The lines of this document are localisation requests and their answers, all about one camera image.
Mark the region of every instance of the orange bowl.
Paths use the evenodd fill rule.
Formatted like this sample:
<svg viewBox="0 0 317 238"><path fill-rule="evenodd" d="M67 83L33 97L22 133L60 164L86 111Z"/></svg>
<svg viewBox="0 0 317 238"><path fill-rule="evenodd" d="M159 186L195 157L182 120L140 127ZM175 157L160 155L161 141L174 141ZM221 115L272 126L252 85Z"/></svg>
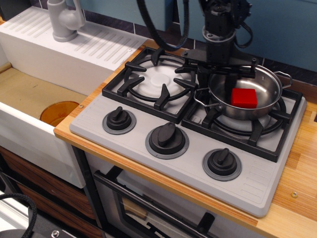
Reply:
<svg viewBox="0 0 317 238"><path fill-rule="evenodd" d="M40 120L52 126L57 126L78 105L79 103L72 101L54 103L44 109L41 113Z"/></svg>

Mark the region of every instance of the dark tile backsplash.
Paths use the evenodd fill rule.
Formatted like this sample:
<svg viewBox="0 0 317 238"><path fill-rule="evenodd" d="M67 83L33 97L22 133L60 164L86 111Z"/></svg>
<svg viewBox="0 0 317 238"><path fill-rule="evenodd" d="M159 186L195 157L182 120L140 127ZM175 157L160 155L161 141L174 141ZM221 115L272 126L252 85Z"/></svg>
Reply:
<svg viewBox="0 0 317 238"><path fill-rule="evenodd" d="M36 6L36 7L42 6L43 8L47 9L47 1L48 0L30 0L30 3L33 6ZM115 19L112 17L100 15L100 14L89 12L89 11L85 11L84 13L88 21L95 22L100 25L109 26L115 29L127 31L130 33L135 33L147 38L151 38L150 33L145 26L133 24L131 22ZM173 22L174 23L171 25L171 27L168 30L164 32L159 31L159 34L169 44L176 45L181 37L176 0L174 1ZM204 44L205 44L204 42L188 39L188 41L184 45L184 48L187 48L187 49L193 49L195 47L200 48L204 46ZM287 64L276 62L269 59L259 58L259 61L260 61L259 64L263 65L264 67L268 68L271 71L282 71L284 73L290 74L294 79L317 86L317 72L298 68L295 66L287 65Z"/></svg>

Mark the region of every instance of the kitchen faucet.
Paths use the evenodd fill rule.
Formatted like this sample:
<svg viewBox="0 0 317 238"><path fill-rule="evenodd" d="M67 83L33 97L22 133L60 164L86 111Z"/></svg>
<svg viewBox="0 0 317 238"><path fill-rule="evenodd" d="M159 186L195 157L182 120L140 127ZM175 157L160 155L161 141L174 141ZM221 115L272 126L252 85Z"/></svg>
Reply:
<svg viewBox="0 0 317 238"><path fill-rule="evenodd" d="M71 41L77 36L77 30L85 25L85 18L79 0L73 0L76 10L69 10L65 0L49 0L48 10L56 41Z"/></svg>

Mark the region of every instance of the gas stove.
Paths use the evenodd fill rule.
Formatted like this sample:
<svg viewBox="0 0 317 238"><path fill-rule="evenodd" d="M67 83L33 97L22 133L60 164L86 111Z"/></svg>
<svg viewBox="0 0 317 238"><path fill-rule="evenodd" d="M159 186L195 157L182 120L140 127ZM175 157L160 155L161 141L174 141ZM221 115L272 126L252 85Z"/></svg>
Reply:
<svg viewBox="0 0 317 238"><path fill-rule="evenodd" d="M257 217L268 212L306 108L283 90L273 113L239 121L194 99L193 67L145 48L70 125L105 148Z"/></svg>

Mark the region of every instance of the oven door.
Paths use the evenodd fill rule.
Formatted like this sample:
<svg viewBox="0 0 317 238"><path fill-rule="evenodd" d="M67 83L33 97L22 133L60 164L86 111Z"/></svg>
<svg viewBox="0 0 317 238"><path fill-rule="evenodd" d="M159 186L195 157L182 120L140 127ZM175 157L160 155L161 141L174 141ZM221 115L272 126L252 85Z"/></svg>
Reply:
<svg viewBox="0 0 317 238"><path fill-rule="evenodd" d="M174 214L167 207L139 195L122 185L117 177L122 169L114 166L106 175L94 173L94 179L113 191L122 224L144 238L215 238L209 234L214 216L205 213L197 226Z"/></svg>
<svg viewBox="0 0 317 238"><path fill-rule="evenodd" d="M151 211L147 206L143 206L143 201L135 201L134 197L146 199L147 202L145 202L145 204L149 203L149 206L157 206L158 209L163 210L168 215L180 221L186 221L186 223L194 229L199 227L199 223L206 213L211 213L205 208L128 171L117 171L117 173L120 172L120 175L116 178L116 175L110 176L109 172L113 168L112 164L89 153L86 153L86 157L91 173L95 174L95 177L100 178L95 179L95 184L103 206L101 209L104 209L108 222L132 238L149 237L146 236L143 231L144 229L149 230L151 225L172 238L195 237L187 235L182 225L179 227L178 224L175 225L175 223L171 222L169 218L161 218L156 214L156 211ZM125 193L117 192L116 187L118 185L123 185L123 188L125 188L128 193L132 193L132 195L126 196ZM217 216L214 213L212 214L215 216L215 221L208 232L210 237L264 238L260 234L240 226L227 218ZM166 231L162 224L166 225L169 229ZM181 231L181 235L177 234L177 229ZM155 232L155 235L154 237L163 237L160 236L158 232Z"/></svg>

